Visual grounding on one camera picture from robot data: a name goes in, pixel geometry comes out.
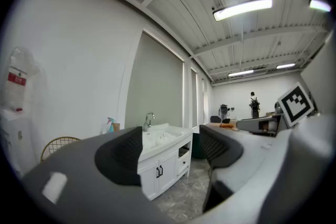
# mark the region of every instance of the backpack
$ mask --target backpack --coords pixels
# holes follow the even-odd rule
[[[252,108],[252,110],[259,110],[259,102],[258,102],[258,100],[256,99],[256,100],[253,100],[252,98],[251,98],[251,100],[252,100],[252,103],[251,103],[251,108]]]

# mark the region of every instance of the gray floor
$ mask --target gray floor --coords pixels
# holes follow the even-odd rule
[[[192,159],[189,178],[183,176],[152,202],[176,222],[193,219],[202,213],[209,183],[206,160]]]

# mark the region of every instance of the chair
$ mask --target chair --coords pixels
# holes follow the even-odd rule
[[[211,116],[210,117],[210,122],[214,122],[214,123],[220,123],[222,120],[220,119],[219,116]]]
[[[51,140],[43,149],[42,154],[41,154],[41,162],[44,161],[47,157],[49,157],[52,153],[54,153],[56,150],[59,148],[70,144],[72,142],[75,142],[77,140],[80,140],[79,138],[76,137],[71,137],[71,136],[62,136],[55,138]]]

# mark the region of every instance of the cabinet door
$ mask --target cabinet door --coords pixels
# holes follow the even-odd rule
[[[160,159],[159,161],[159,169],[161,174],[159,178],[160,194],[170,188],[170,186],[172,186],[176,182],[176,161],[179,154],[178,152],[179,151],[175,151],[167,157]]]
[[[138,170],[141,177],[142,192],[149,200],[154,199],[159,195],[159,161],[145,166]]]

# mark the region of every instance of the red label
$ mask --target red label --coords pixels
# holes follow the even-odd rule
[[[27,81],[25,78],[20,78],[17,75],[15,75],[13,73],[10,73],[10,72],[8,74],[8,80],[11,81],[11,82],[13,82],[13,83],[22,85],[22,86],[25,86],[26,85],[26,81]]]

